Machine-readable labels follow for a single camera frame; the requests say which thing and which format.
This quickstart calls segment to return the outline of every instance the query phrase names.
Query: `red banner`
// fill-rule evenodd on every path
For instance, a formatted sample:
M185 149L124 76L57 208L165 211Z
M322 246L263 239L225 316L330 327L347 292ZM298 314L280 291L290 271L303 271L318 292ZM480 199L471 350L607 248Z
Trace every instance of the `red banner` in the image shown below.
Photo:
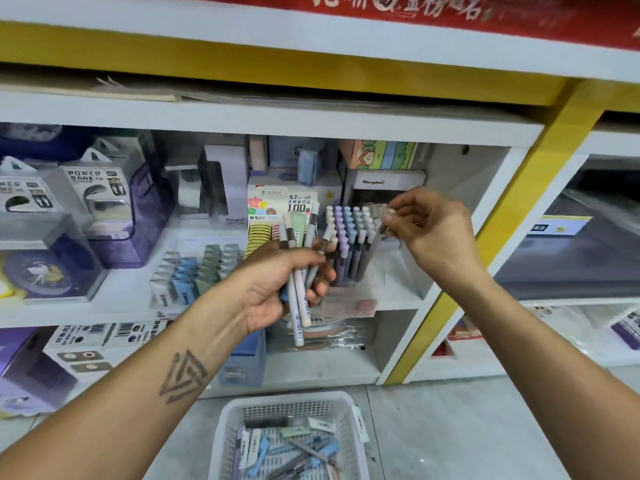
M640 0L212 0L640 50Z

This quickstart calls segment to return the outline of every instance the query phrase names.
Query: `barcode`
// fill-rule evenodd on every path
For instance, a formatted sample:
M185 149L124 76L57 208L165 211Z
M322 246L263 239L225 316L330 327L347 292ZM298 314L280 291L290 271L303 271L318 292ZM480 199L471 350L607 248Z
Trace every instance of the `barcode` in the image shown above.
M98 323L96 325L91 325L89 329L89 333L104 333L104 327L106 327L106 323Z
M133 329L133 322L121 323L116 332L116 337L126 337Z

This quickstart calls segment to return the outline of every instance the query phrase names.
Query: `forearm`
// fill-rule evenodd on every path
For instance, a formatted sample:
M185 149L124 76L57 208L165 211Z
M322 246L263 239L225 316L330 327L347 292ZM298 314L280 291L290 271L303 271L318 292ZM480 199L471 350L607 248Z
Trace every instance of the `forearm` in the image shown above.
M244 337L219 286L0 456L0 478L137 480Z
M640 397L524 309L489 276L452 292L574 479L640 470Z

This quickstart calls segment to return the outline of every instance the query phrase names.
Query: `gray floor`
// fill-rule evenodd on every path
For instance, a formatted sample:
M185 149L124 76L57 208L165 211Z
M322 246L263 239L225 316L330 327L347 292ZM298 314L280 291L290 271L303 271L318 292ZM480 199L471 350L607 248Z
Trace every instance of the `gray floor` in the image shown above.
M640 366L611 371L640 392ZM341 390L363 412L373 480L568 479L508 378ZM214 430L230 399L197 401L145 480L206 480ZM0 421L0 450L41 421Z

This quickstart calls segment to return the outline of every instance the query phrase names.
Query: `plastic basket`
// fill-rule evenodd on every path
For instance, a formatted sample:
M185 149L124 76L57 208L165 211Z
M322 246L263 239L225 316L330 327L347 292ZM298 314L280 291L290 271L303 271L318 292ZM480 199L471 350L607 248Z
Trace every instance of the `plastic basket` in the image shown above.
M295 419L313 417L331 420L336 424L336 439L340 441L340 450L336 462L340 466L340 480L368 480L367 456L364 444L360 440L351 407L355 403L350 395L342 391L309 392L305 394L270 395L247 397L229 402L220 413L216 428L209 468L209 480L231 480L234 453L236 450L236 432L250 419L268 419L293 416ZM287 444L278 434L278 428L265 428L271 444L269 448ZM256 479L263 480L268 474L284 463L299 455L299 451L265 457ZM306 480L325 480L328 478L324 465L305 472ZM251 478L240 473L239 479Z

